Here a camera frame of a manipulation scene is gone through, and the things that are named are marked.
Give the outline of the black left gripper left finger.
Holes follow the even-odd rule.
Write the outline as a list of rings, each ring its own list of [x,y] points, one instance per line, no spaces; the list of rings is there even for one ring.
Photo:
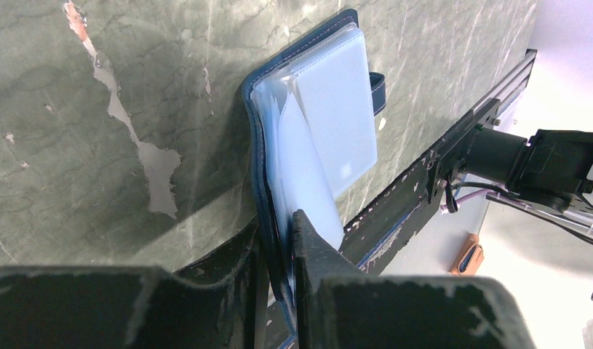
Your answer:
[[[0,348],[254,348],[258,225],[175,272],[0,267]]]

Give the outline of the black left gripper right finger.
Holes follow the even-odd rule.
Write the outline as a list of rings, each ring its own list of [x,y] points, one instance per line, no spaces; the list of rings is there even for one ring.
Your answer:
[[[515,299],[480,277],[367,274],[292,217],[300,348],[533,348]]]

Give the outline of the blue leather card holder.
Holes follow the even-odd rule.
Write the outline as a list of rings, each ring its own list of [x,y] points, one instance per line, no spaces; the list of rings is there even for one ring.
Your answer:
[[[292,216],[303,211],[338,249],[344,230],[336,199],[378,159],[375,116],[386,106],[386,82],[368,67],[357,11],[327,19],[249,73],[242,99],[271,287],[295,332]]]

